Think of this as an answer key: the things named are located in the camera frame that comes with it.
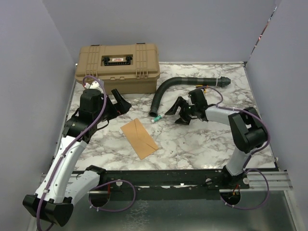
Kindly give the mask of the brown paper envelope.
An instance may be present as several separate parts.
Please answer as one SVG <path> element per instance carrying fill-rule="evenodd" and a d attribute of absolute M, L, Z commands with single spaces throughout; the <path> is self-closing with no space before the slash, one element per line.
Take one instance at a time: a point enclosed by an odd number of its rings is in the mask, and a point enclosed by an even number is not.
<path fill-rule="evenodd" d="M 139 119 L 134 119 L 121 127 L 130 145 L 140 160 L 159 149 Z"/>

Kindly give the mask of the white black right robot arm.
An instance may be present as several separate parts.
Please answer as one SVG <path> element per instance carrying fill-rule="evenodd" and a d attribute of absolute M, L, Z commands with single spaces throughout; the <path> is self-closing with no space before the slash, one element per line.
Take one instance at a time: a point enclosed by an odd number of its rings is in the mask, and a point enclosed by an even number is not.
<path fill-rule="evenodd" d="M 221 107 L 219 104 L 222 101 L 208 104 L 204 87 L 192 90 L 188 95 L 188 100 L 178 97 L 165 115 L 174 115 L 180 109 L 180 117 L 175 121 L 176 124 L 189 125 L 191 120 L 199 119 L 230 126 L 235 149 L 231 159 L 224 166 L 226 173 L 221 176 L 221 183 L 226 188 L 232 188 L 238 183 L 238 176 L 244 172 L 251 156 L 269 145 L 268 129 L 254 107 Z"/>

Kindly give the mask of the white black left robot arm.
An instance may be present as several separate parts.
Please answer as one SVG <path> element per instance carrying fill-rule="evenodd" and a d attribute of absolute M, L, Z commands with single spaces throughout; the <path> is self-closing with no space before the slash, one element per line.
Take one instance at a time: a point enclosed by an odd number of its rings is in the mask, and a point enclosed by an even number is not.
<path fill-rule="evenodd" d="M 58 153 L 44 181 L 34 194 L 23 199 L 23 206 L 37 220 L 63 227 L 88 191 L 105 187 L 105 169 L 96 166 L 88 167 L 75 182 L 69 180 L 77 160 L 99 130 L 98 124 L 126 114 L 131 108 L 118 90 L 111 93 L 116 103 L 97 89 L 87 89 L 81 94 L 79 108 L 64 125 Z"/>

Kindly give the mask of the green white glue stick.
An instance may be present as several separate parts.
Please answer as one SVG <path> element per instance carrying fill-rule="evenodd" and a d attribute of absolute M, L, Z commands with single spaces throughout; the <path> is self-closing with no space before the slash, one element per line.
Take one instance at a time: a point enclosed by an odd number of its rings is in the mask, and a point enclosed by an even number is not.
<path fill-rule="evenodd" d="M 152 123 L 156 123 L 158 122 L 159 120 L 161 120 L 165 115 L 158 115 L 156 116 L 155 118 L 151 119 L 151 122 Z"/>

